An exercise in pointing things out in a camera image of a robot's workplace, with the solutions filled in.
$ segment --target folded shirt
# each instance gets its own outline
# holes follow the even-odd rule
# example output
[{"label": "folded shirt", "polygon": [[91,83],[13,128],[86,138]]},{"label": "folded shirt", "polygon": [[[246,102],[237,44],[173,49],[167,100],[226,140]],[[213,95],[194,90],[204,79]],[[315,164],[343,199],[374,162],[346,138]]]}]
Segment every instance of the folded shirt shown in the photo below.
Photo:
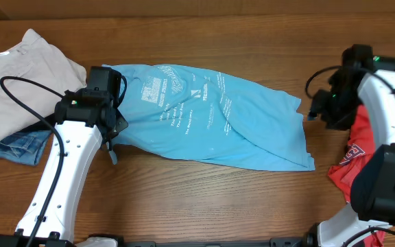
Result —
[{"label": "folded shirt", "polygon": [[246,169],[315,169],[296,112],[300,99],[286,92],[179,65],[110,67],[128,81],[119,110],[129,127],[113,144]]},{"label": "folded shirt", "polygon": [[0,141],[0,158],[37,165],[51,131],[16,132]]},{"label": "folded shirt", "polygon": [[[33,80],[60,94],[86,86],[86,70],[69,60],[34,30],[27,30],[22,41],[0,53],[0,79],[17,76]],[[60,98],[32,84],[6,80],[8,90],[42,116],[54,112]],[[38,122],[32,114],[11,100],[0,86],[0,140]]]}]

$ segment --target cable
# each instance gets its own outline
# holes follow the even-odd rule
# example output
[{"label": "cable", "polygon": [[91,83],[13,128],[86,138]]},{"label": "cable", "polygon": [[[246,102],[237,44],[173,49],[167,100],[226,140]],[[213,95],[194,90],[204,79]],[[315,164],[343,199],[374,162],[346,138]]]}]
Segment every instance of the cable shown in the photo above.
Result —
[{"label": "cable", "polygon": [[393,231],[393,230],[382,228],[382,227],[377,227],[377,226],[372,226],[372,227],[368,227],[367,229],[354,234],[351,238],[349,238],[347,241],[345,241],[342,244],[342,247],[347,247],[349,244],[351,244],[353,241],[355,241],[357,238],[361,237],[362,235],[365,235],[366,233],[374,232],[374,231],[383,231],[383,232],[386,232],[386,233],[389,233],[389,234],[395,236],[395,231]]},{"label": "cable", "polygon": [[38,216],[38,218],[36,220],[36,223],[34,225],[32,234],[30,235],[30,238],[28,239],[28,242],[27,242],[27,245],[26,245],[26,247],[30,247],[32,245],[34,237],[36,236],[36,234],[37,234],[37,232],[39,230],[40,223],[42,223],[42,220],[43,220],[43,218],[45,216],[45,212],[47,211],[48,204],[49,204],[49,202],[51,200],[51,197],[53,195],[54,189],[56,188],[56,185],[58,183],[60,172],[62,171],[63,158],[65,156],[65,154],[64,154],[65,152],[64,152],[64,146],[63,146],[62,137],[60,136],[59,132],[50,123],[48,123],[47,120],[45,120],[42,116],[40,116],[33,109],[31,109],[30,107],[25,105],[23,102],[21,102],[15,96],[13,96],[13,94],[11,94],[11,92],[9,92],[9,90],[7,90],[7,88],[4,85],[4,80],[9,80],[9,79],[10,80],[20,80],[20,81],[23,81],[23,82],[31,83],[33,85],[39,86],[42,89],[45,89],[45,90],[47,90],[49,92],[52,92],[55,95],[60,96],[60,97],[63,97],[63,95],[53,91],[52,89],[47,88],[46,86],[43,86],[43,85],[41,85],[41,84],[39,84],[37,82],[33,82],[31,80],[28,80],[28,79],[19,78],[19,77],[16,77],[16,76],[4,76],[4,77],[2,77],[0,79],[0,85],[1,85],[1,88],[3,89],[4,93],[7,94],[7,96],[10,99],[13,99],[13,101],[16,102],[19,106],[21,106],[26,111],[28,111],[29,113],[31,113],[35,117],[37,117],[41,122],[43,122],[54,133],[54,135],[56,136],[56,138],[58,140],[58,143],[59,143],[59,148],[60,148],[59,163],[58,163],[58,167],[57,167],[57,170],[56,170],[56,175],[54,175],[54,179],[53,179],[53,182],[51,183],[51,186],[49,188],[47,197],[45,198],[44,205],[42,206],[42,209],[40,210],[40,213],[39,213],[39,216]]},{"label": "cable", "polygon": [[310,83],[312,82],[312,80],[319,76],[320,74],[333,70],[333,69],[341,69],[342,66],[341,65],[335,65],[335,66],[331,66],[331,67],[327,67],[324,69],[321,69],[320,71],[316,71],[306,82],[306,88],[304,89],[304,91],[306,92],[307,97],[309,97],[309,99],[313,99],[312,95],[310,95],[309,91],[307,90],[309,88]]},{"label": "cable", "polygon": [[304,90],[304,91],[306,92],[307,97],[308,97],[309,99],[312,99],[312,98],[313,98],[313,97],[309,94],[309,92],[308,92],[307,89],[309,88],[309,85],[310,85],[311,81],[312,81],[315,77],[317,77],[319,74],[322,74],[322,73],[324,73],[324,72],[326,72],[326,71],[330,71],[330,70],[333,70],[333,69],[342,69],[342,68],[346,68],[346,69],[350,69],[350,70],[356,70],[356,71],[361,71],[361,72],[365,72],[365,73],[368,73],[368,74],[374,76],[376,79],[378,79],[378,80],[380,80],[382,83],[384,83],[384,85],[386,85],[386,87],[389,88],[389,89],[391,90],[391,94],[394,94],[394,96],[395,96],[395,88],[393,88],[393,87],[391,86],[391,84],[388,83],[385,79],[383,79],[381,76],[379,76],[379,75],[373,73],[371,70],[365,69],[365,68],[343,67],[343,66],[340,66],[340,65],[335,65],[335,66],[327,67],[327,68],[325,68],[325,69],[321,69],[321,70],[317,71],[316,73],[314,73],[314,74],[307,80],[307,82],[306,82],[306,88],[305,88],[305,90]]}]

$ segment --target denim jeans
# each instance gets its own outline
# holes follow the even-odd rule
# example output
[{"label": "denim jeans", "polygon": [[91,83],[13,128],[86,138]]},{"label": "denim jeans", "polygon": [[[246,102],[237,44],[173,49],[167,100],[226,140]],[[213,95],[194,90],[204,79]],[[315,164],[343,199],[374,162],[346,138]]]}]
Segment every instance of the denim jeans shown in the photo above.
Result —
[{"label": "denim jeans", "polygon": [[16,132],[0,141],[0,158],[37,165],[51,131]]}]

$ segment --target clothing tag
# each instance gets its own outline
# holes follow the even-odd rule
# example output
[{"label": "clothing tag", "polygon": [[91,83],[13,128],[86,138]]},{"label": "clothing tag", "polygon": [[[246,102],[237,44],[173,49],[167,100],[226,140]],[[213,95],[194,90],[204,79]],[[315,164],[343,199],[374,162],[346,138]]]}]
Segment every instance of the clothing tag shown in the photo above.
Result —
[{"label": "clothing tag", "polygon": [[0,52],[0,57],[10,54],[10,51]]}]

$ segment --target blue t-shirt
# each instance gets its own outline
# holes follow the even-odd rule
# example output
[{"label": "blue t-shirt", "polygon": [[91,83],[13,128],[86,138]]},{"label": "blue t-shirt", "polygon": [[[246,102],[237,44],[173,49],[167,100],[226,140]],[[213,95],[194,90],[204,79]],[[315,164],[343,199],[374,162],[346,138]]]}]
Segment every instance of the blue t-shirt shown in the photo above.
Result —
[{"label": "blue t-shirt", "polygon": [[128,81],[119,110],[129,127],[114,144],[246,169],[315,169],[296,112],[300,99],[286,92],[180,65],[108,67]]}]

